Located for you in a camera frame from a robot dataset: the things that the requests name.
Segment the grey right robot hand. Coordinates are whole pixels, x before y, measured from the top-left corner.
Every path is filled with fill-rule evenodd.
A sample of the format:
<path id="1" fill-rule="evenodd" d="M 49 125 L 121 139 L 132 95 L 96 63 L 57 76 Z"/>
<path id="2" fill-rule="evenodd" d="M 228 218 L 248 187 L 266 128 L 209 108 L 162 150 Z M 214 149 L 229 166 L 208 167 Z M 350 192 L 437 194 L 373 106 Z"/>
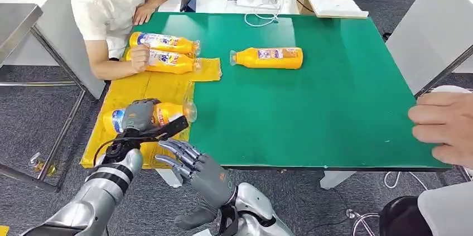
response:
<path id="1" fill-rule="evenodd" d="M 186 141 L 169 138 L 158 141 L 158 144 L 176 158 L 155 155 L 155 159 L 175 169 L 201 196 L 198 207 L 191 213 L 177 216 L 175 225 L 191 230 L 214 221 L 219 209 L 229 204 L 237 192 L 227 170 Z"/>

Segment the seated person's left hand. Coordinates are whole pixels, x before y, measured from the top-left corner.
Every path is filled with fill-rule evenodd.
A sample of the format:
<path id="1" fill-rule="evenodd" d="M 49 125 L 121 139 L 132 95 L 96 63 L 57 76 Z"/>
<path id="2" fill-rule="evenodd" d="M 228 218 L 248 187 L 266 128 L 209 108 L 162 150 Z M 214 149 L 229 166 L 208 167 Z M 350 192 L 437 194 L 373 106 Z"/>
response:
<path id="1" fill-rule="evenodd" d="M 137 26 L 147 23 L 155 10 L 156 8 L 154 6 L 148 4 L 138 6 L 133 16 L 133 24 Z"/>

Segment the seated person's right hand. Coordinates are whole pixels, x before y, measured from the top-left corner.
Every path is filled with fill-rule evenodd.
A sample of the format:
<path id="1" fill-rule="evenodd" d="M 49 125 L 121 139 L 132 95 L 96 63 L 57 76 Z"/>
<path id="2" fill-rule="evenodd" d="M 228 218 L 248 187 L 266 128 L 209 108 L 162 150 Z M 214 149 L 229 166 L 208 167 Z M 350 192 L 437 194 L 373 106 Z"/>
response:
<path id="1" fill-rule="evenodd" d="M 145 71 L 148 66 L 149 53 L 148 44 L 140 44 L 130 48 L 129 57 L 135 74 Z"/>

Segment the bystander's hand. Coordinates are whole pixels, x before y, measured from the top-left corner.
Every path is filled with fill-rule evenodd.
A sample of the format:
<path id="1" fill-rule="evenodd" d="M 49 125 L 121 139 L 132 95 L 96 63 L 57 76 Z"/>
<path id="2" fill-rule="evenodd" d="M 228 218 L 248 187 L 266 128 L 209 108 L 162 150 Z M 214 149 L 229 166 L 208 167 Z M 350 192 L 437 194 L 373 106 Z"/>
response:
<path id="1" fill-rule="evenodd" d="M 432 156 L 472 169 L 472 94 L 433 92 L 420 96 L 408 111 L 413 136 L 432 143 Z"/>

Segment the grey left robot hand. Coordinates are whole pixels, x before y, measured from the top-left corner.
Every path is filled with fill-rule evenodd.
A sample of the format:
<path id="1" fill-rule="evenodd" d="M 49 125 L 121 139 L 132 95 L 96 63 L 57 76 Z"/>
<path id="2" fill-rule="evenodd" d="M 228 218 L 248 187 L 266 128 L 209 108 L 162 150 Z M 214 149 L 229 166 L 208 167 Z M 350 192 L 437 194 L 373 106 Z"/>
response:
<path id="1" fill-rule="evenodd" d="M 133 101 L 126 107 L 122 118 L 122 128 L 135 129 L 141 132 L 157 127 L 154 113 L 155 106 L 161 101 L 155 98 Z"/>

